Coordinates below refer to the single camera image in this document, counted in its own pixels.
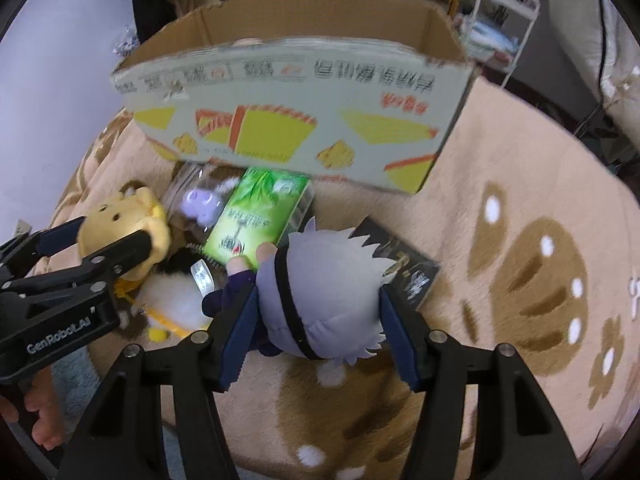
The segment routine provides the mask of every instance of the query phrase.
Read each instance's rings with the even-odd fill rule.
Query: beige blanket
[[[127,182],[162,195],[162,160],[121,113],[80,165],[54,224],[85,214]],[[630,191],[581,144],[510,94],[475,83],[424,189],[404,196],[316,182],[319,228],[365,215],[442,262],[421,307],[460,342],[514,343],[542,384],[577,456],[596,466],[640,405],[640,211]],[[77,263],[74,250],[48,269]],[[91,345],[104,374],[140,326]],[[172,420],[170,396],[163,401]],[[397,478],[422,396],[399,381],[388,352],[335,367],[251,352],[216,401],[245,468],[283,479]],[[474,447],[469,388],[457,478]]]

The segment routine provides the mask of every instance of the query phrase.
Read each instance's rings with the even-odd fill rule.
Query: plush doll
[[[204,314],[213,317],[245,283],[255,282],[261,322],[252,349],[349,364],[371,357],[385,339],[378,294],[394,278],[385,271],[395,261],[374,258],[378,245],[363,247],[368,237],[349,238],[353,231],[316,231],[312,218],[303,233],[289,235],[288,246],[258,247],[257,274],[242,256],[230,259],[229,282],[204,298]]]
[[[89,212],[78,231],[78,252],[84,258],[139,230],[151,236],[151,254],[114,284],[116,295],[131,303],[134,300],[129,293],[136,290],[152,267],[165,258],[171,243],[166,214],[153,192],[148,187],[141,187],[130,196],[116,193]]]

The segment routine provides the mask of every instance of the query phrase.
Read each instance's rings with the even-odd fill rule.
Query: brown flower pattern
[[[620,316],[610,317],[602,327],[602,344],[591,368],[589,386],[593,388],[588,407],[592,410],[600,399],[606,397],[616,377],[616,369],[625,350],[625,338],[620,334]]]

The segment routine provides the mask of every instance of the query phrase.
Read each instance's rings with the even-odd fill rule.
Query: cardboard box
[[[166,156],[414,193],[471,72],[424,0],[230,0],[167,25],[112,79]]]

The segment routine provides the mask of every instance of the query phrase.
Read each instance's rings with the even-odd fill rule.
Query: metal screw
[[[498,352],[505,357],[513,357],[516,354],[516,349],[508,343],[502,343],[498,345]]]
[[[209,340],[209,334],[207,334],[204,330],[198,330],[191,334],[191,342],[196,343],[196,345],[201,345],[206,343]]]
[[[95,282],[89,287],[89,290],[91,290],[91,292],[102,292],[106,286],[107,284],[105,282]]]
[[[429,339],[431,339],[434,343],[444,343],[447,340],[447,334],[442,330],[431,330],[429,332]]]
[[[122,351],[124,357],[135,357],[136,355],[138,355],[140,353],[140,346],[139,345],[127,345],[124,347],[124,350]]]

